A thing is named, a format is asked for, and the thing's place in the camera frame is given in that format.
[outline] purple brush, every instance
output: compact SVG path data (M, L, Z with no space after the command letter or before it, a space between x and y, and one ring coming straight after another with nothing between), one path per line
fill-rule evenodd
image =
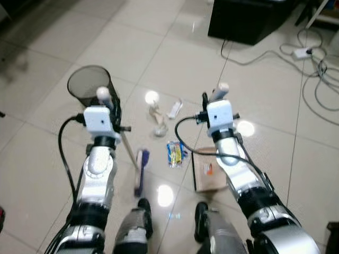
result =
M139 172L136 176L136 184L134 186L134 196L140 197L142 193L142 187L144 184L144 167L146 166L149 159L149 151L139 150L137 155L137 165Z

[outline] cable connector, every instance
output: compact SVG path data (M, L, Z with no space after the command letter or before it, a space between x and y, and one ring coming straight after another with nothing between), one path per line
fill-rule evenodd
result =
M83 126L86 126L85 117L84 117L84 114L82 113L79 113L75 116L75 121L77 121L78 123L81 123Z
M200 111L198 114L194 116L194 118L197 124L208 122L207 111Z
M242 145L244 141L243 141L243 136L240 134L240 132L235 133L234 136L237 139L238 143Z
M311 55L312 55L312 48L301 48L301 49L296 49L295 51L293 51L292 58L295 61L298 61L298 60L304 60L304 59L310 58Z

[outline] black cable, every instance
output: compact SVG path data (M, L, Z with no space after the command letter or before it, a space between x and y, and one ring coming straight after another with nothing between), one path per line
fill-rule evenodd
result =
M65 171L66 171L67 176L68 176L70 187L72 189L73 203L72 203L72 207L70 209L69 216L68 216L68 219L67 219L66 223L61 227L61 229L56 233L54 238L50 241L50 243L47 246L44 254L54 253L55 252L55 250L56 250L56 248L57 248L57 246L59 244L59 241L60 241L60 238L61 238L62 234L68 228L68 226L70 224L70 221L72 219L72 212L73 212L73 210L75 209L75 206L76 206L76 200L77 200L77 197L78 197L78 193L79 193L79 189L80 189L80 185L81 185L81 180L82 180L82 177L83 177L83 170L81 168L80 173L79 173L79 177L78 177L77 186L75 188L74 182L73 182L73 178L72 178L72 175L70 173L70 170L69 170L69 167L68 167L68 163L67 163L67 160L66 160L65 155L64 155L63 144L62 144L61 139L62 139L62 136L63 136L64 128L71 121L77 121L79 123L84 124L84 116L83 116L83 114L77 114L76 116L72 116L72 117L68 118L61 125L59 133L58 133L59 152L60 152L60 156L61 156L61 159L63 161L64 167L65 167Z
M269 181L266 179L265 175L261 172L261 170L253 163L253 162L250 162L249 160L246 160L240 156L237 156L237 155L229 155L227 153L213 153L213 152L199 152L191 147L189 147L182 139L181 137L179 136L178 134L178 127L179 125L184 122L184 121L187 121L187 120L194 120L196 119L195 116L188 116L188 117L185 117L185 118L182 118L181 120L179 120L177 122L177 124L175 125L175 128L174 128L174 132L175 132L175 135L176 137L179 139L179 141L182 143L182 145L184 145L188 150L190 150L192 153L196 153L198 155L203 155L203 156L215 156L215 157L230 157L230 158L235 158L235 159L238 159L242 162L245 162L249 165L251 165L254 170L256 171L256 173L259 175L259 177L261 178L263 184L267 187L268 190L271 190L273 191L274 188L273 186L270 185Z
M65 171L69 180L69 184L70 184L70 188L72 189L72 196L73 196L73 203L76 202L76 191L75 191L75 187L74 187L74 182L73 182L73 178L72 178L72 174L70 173L69 167L68 167L68 163L67 160L65 158L64 155L64 151L63 151L63 144L61 141L62 135L63 135L63 131L64 128L66 127L66 125L70 122L70 121L76 121L76 116L72 116L70 118L68 118L60 127L59 130L59 134L58 134L58 145L59 145L59 152L60 152L60 156L61 159L63 161L64 167L65 167Z
M242 142L239 143L240 144L240 147L242 148L242 150L244 151L245 153L245 156L247 157L248 161L251 163L251 164L254 164L253 160L251 159L251 157L249 156L249 153L247 152L244 144Z
M296 69L299 73L304 74L305 76L310 75L310 74L305 74L305 73L303 72L303 70L299 69L299 67L298 67L297 65L295 65L293 62L291 62L291 61L289 61L289 60L283 58L281 55L279 55L279 53L275 52L274 50L267 50L267 51L265 51L264 53L262 53L260 56L254 58L254 59L252 59L252 60L250 60L250 61L248 61L248 62L239 62L239 61L237 61L237 60L231 59L231 58L229 58L229 57L224 56L224 54L223 54L225 42L226 42L226 40L224 40L224 42L222 43L222 46L221 46L221 50L220 50L220 55L221 55L221 57L223 57L223 58L226 59L227 61L233 62L233 63L235 63L235 64L237 64L237 65L240 65L240 66L247 66L247 65L250 65L250 64L252 64L252 63L254 63L254 62L256 62L256 61L261 60L265 55L273 54L273 55L276 55L277 57L279 57L279 58L280 58L281 60L283 60L284 62L286 62L286 63L288 63L289 65L291 65L291 66L292 66L294 69Z
M68 228L69 224L70 224L70 219L68 221L66 221L66 223L62 226L62 228L58 231L58 233L56 233L54 238L51 240L51 242L47 246L44 254L54 253L56 247L59 244L60 237L65 232L65 230Z

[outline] black mesh trash can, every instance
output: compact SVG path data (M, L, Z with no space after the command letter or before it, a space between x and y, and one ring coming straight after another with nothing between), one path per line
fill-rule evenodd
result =
M276 30L292 0L215 0L208 36L254 45Z
M84 107L99 105L96 98L96 90L99 87L107 87L112 101L120 105L120 99L116 93L109 72L97 65L88 65L76 70L67 82L69 93L77 98Z

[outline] tile grout line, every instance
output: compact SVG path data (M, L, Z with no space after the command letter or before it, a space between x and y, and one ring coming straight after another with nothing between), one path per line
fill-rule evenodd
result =
M194 147L195 147L195 146L197 145L197 143L198 143L198 139L199 139L199 136L200 136L201 131L202 131L202 126L201 126L201 128L200 128L200 131L199 131L197 140L195 141ZM188 166L187 166L187 168L186 168L185 174L184 174L183 179L182 179L182 181L181 181L181 185L179 186L178 194L177 194L177 196L175 197L175 201L174 201L174 203L173 203L173 207L172 207L172 209L171 209L170 214L172 214L173 211L174 211L174 207L175 207L176 201L177 201L177 199L178 199L178 197L179 197L179 194L180 194L180 191L181 191L181 188L182 188L182 184L183 184L183 182L184 182L184 180L185 180L185 176L186 176L186 173L187 173L188 168L189 168L189 164L188 164ZM160 240L160 243L159 243L159 247L158 247L158 250L157 250L157 254L159 254L159 251L160 251L161 245L162 245L162 243L163 243L163 240L164 240L164 238L165 238L165 234L166 234L168 225L169 225L169 223L170 223L170 220L171 220L170 218L167 220L166 227L165 227L165 230L164 230L164 234L163 234L163 236L162 236L162 238L161 238L161 240Z
M63 207L61 208L60 212L58 213L58 215L56 216L55 220L53 221L51 227L49 228L49 230L47 231L46 235L44 236L44 238L43 238L41 244L40 244L39 247L38 247L37 253L39 253L40 248L41 248L41 246L43 245L43 242L46 240L46 238L47 238L49 232L51 231L51 229L53 228L54 224L55 224L56 221L58 220L59 216L60 216L61 213L63 212L64 208L65 208L66 205L68 204L69 198L70 198L71 196L72 196L71 194L68 196L66 203L63 205Z
M141 87L141 88L146 88L146 89L154 90L152 87L149 87L149 86L147 86L147 85L142 85L142 84L140 84L140 85L137 85L137 86L138 86L138 87ZM159 93L164 94L164 95L166 95L166 96L175 97L173 94L169 94L169 93L167 93L167 92L159 92ZM194 105L199 105L199 106L201 106L201 104L198 103L198 102L194 102L194 101L191 101L191 100L186 99L186 98L184 98L183 100L186 101L186 102L188 102L188 103L191 103L191 104L194 104ZM257 124L257 125L260 125L260 126L262 126L262 127L268 128L268 129L272 129L272 130L279 131L279 132L282 132L282 133L285 133L285 134L289 134L289 135L294 135L294 133L292 133L292 132L285 131L285 130L281 130L281 129L278 129L278 128L276 128L276 127L272 127L272 126L269 126L269 125L266 125L266 124L263 124L263 123L258 123L258 122L253 121L253 120L251 120L251 122L253 122L253 123Z
M50 58L62 60L64 62L68 62L69 64L75 64L74 62L72 62L70 60L67 60L67 59L64 59L64 58L60 58L60 57L57 57L57 56L54 56L54 55L50 55L49 53L41 52L39 50L31 49L30 47L27 47L27 46L24 46L24 45L21 45L21 44L17 44L17 43L11 42L11 41L6 41L6 40L3 40L3 39L0 39L0 41L5 42L5 43L7 43L9 45L12 45L12 46L16 47L16 49L14 49L6 57L11 56L11 54L15 53L17 50L27 50L27 51L32 51L34 53L38 53L38 54L41 54L41 55L44 55L44 56L47 56L47 57L50 57Z
M93 15L90 15L90 14L86 14L86 13L82 13L82 12L78 12L78 11L74 11L74 10L71 10L69 8L62 8L60 6L56 6L56 5L53 5L53 4L43 4L44 6L46 6L47 8L51 8L51 9L56 9L56 10L64 10L65 12L70 12L70 13L77 13L77 14L81 14L81 15L84 15L84 16L88 16L88 17L92 17L92 18L97 18L97 19L100 19L102 21L104 21L103 23L103 26L102 28L99 30L98 34L96 36L93 36L94 38L88 43L88 45L85 46L85 49L84 51L88 48L88 46L90 44L92 44L92 42L97 38L97 36L102 32L103 28L106 27L106 25L110 22L110 19L103 19L101 17L97 17L97 16L93 16ZM36 52L36 53L40 53L42 55L45 55L45 56L49 56L49 57L52 57L52 58L56 58L56 59L59 59L59 60L63 60L63 61L66 61L66 62L69 62L71 64L76 64L76 60L79 58L79 56L84 52L82 51L76 58L74 61L71 61L71 60L67 60L67 59L64 59L64 58L59 58L57 56L54 56L54 55L50 55L49 53L45 53L45 52L41 52L39 50L34 50L34 49L31 49L29 46L27 45L22 45L22 44L25 44L26 42L28 42L31 38L31 37L28 37L26 39L24 39L23 41L21 41L21 44L17 44L15 42L11 42L11 41L7 41L6 39L0 39L0 41L3 41L3 42L6 42L10 45L13 45L13 46L16 46L18 48L21 48L21 49L26 49L26 50L30 50L30 51L33 51L33 52Z
M123 23L121 21L116 21L116 20L111 20L110 19L110 22L114 23L114 24L122 25L122 26L127 26L128 28L139 30L139 31L142 31L142 32L145 32L145 33L150 33L150 34L153 34L153 35L156 35L156 36L159 36L159 37L164 37L167 34L167 33L165 33L165 34L156 33L156 32L153 32L153 31L150 31L150 30L147 30L147 29L139 28L139 27L134 26L134 25Z
M200 135L201 135L202 129L203 129L203 126L202 126L201 129L200 129L198 138L197 138L197 140L196 140L196 142L195 142L195 144L194 144L194 148L196 148L196 146L197 146L197 144L198 144L199 137L200 137ZM183 178L183 180L182 180L182 182L181 182L180 187L183 187L183 188L186 189L187 191L192 192L192 190L187 189L185 186L183 186L183 182L184 182L184 180L185 180L185 176L186 176L186 174L187 174L187 171L188 171L188 167L187 167L187 169L186 169L186 172L185 172L185 175L184 175L184 178ZM197 194L197 195L199 195L200 197L204 197L204 195L202 195L201 193L196 193L196 192L194 192L194 193ZM226 206L227 208L230 208L230 209L232 209L232 210L234 210L234 211L237 211L237 212L239 212L239 213L242 213L241 211L237 210L236 208L234 208L234 207L232 207L232 206L229 206L229 205L227 205L227 204L224 204L224 203L222 203L222 202L220 202L220 201L218 201L218 200L216 200L216 199L213 199L213 198L212 198L211 200L212 200L213 202L215 202L215 203L218 203L218 204L221 204L221 205L223 205L223 206Z
M18 130L13 134L13 136L5 143L4 147L2 147L0 149L0 154L5 150L5 148L7 147L7 145L12 141L12 139L14 139L14 137L18 134L18 132L23 128L23 126L25 125L25 122L22 120L19 120L21 123L21 126L18 128Z
M75 12L75 13L78 13L78 14L86 15L86 16L89 16L89 17L94 17L94 18L97 18L97 19L100 19L100 20L105 20L105 21L111 20L111 18L112 18L112 17L104 18L104 17L96 16L96 15L85 13L85 12L82 12L82 11L78 11L78 10L75 10L75 9L72 9L72 8L66 8L66 7L58 6L58 5L53 4L53 3L42 3L42 4L47 6L48 8L54 8L54 9L58 9L58 10L68 11L68 12Z
M77 64L78 59L80 58L80 56L93 44L93 42L100 36L100 34L102 34L103 30L106 28L107 24L110 22L110 20L105 20L106 22L104 22L104 24L102 25L102 27L100 28L100 30L98 31L98 33L93 36L93 39L85 46L84 50L78 54L78 56L74 59L73 64Z
M23 240L21 240L19 237L17 237L16 235L12 234L11 232L8 232L7 230L4 229L4 233L6 233L7 235L9 235L10 237L13 237L16 241L22 243L23 245L29 247L30 249L37 251L37 249L31 245L29 245L28 243L24 242Z
M223 202L221 202L221 201L219 201L219 200L217 200L217 199L214 199L213 197L212 197L212 198L209 198L209 197L207 197L207 196L204 196L203 193L197 193L197 192L194 192L194 191L192 191L191 189L186 188L185 186L182 186L182 187L183 187L186 191L195 193L195 194L198 195L199 197L205 198L205 199L207 199L207 200L209 200L209 201L212 201L213 203L218 203L218 204L220 204L220 205L222 205L222 206L227 207L228 209L232 209L232 210L234 210L235 212L238 212L238 213L241 213L242 215L244 215L244 214L242 213L241 209L237 209L237 208L235 208L235 207L233 207L233 206L230 206L230 205L228 205L228 204L225 204L225 203L223 203Z
M131 97L133 91L135 90L135 88L136 88L136 86L137 86L137 85L134 84L134 83L131 83L131 84L133 84L133 88L132 88L130 94L128 95L128 97L126 98L126 101L123 103L123 105L122 105L122 110L124 109L125 105L127 104L128 99ZM15 116L12 116L12 115L10 115L10 114L7 114L7 115L9 115L10 117L15 118L15 119L17 119L17 120L23 122L23 125L24 125L24 124L28 124L28 125L33 126L33 127L37 128L37 129L39 129L39 130L41 130L41 131L47 132L47 133L49 133L49 134L51 134L51 135L54 135L54 136L58 136L58 133L54 133L53 131L49 130L48 128L41 127L41 126L39 126L38 124L35 124L35 123L30 122L30 121L28 121L28 120L22 120L22 119L19 119L19 118L15 117ZM77 142L77 141L75 141L75 140L73 140L73 139L71 139L71 138L69 138L69 137L67 137L67 136L63 136L63 139L66 139L67 141L69 141L69 142L71 142L71 143L73 143L73 144L79 145L79 146L81 146L81 147L84 146L82 143Z
M315 242L316 242L316 244L321 245L322 247L327 247L327 244L323 244L323 243L317 242L317 241L315 241Z
M296 141L297 141L297 131L298 131L298 121L299 121L299 114L300 114L300 103L301 103L301 90L302 90L302 84L304 80L304 68L305 68L305 61L302 64L302 75L301 75L301 82L300 82L300 90L299 90L299 103L298 103L298 114L297 114L297 122L296 122L296 134L295 139L293 142L293 151L292 151L292 160L291 160L291 170L290 170L290 179L288 183L288 191L287 191L287 200L286 200L286 207L288 207L288 201L290 197L290 188L291 188L291 180L292 180L292 170L293 170L293 161L295 156L295 150L296 150Z
M148 62L147 66L145 67L145 69L144 69L144 71L142 72L142 74L140 75L140 77L139 77L139 79L138 79L138 81L137 81L137 85L140 85L140 81L141 81L142 77L144 76L144 74L146 73L146 70L148 69L148 67L150 66L151 62L153 61L153 59L154 59L155 56L157 55L157 52L159 51L159 49L160 49L161 45L163 44L164 40L166 39L166 37L167 37L169 31L172 29L172 27L173 27L175 21L177 20L177 18L178 18L178 16L179 16L179 14L180 14L180 12L181 12L183 6L184 6L184 2L182 3L181 7L179 8L178 13L176 14L175 18L173 19L172 24L171 24L171 25L169 26L169 28L167 29L166 34L163 35L163 39L161 40L161 42L160 42L158 48L155 50L155 52L154 52L152 58L151 58L150 61Z
M229 55L231 54L231 51L232 51L232 47L233 47L233 42L231 42L231 47L229 48L229 51L228 51L228 54L227 54L227 58L225 59L225 63L224 63L224 66L221 70L221 73L220 73L220 76L219 76L219 79L218 79L218 83L220 83L220 80L221 80L221 77L222 77L222 74L224 73L224 70L225 70L225 67L226 67L226 64L227 64L227 61L228 61L228 57Z
M320 144L320 145L325 146L327 148L332 148L332 149L335 149L335 150L339 150L338 147L332 146L330 144L325 144L325 143L322 143L322 142L320 142L318 140L313 140L313 139L308 138L308 137L304 137L303 135L297 135L297 137L301 138L301 139L305 139L305 140L311 141L311 142L314 142L314 143L317 143L317 144Z

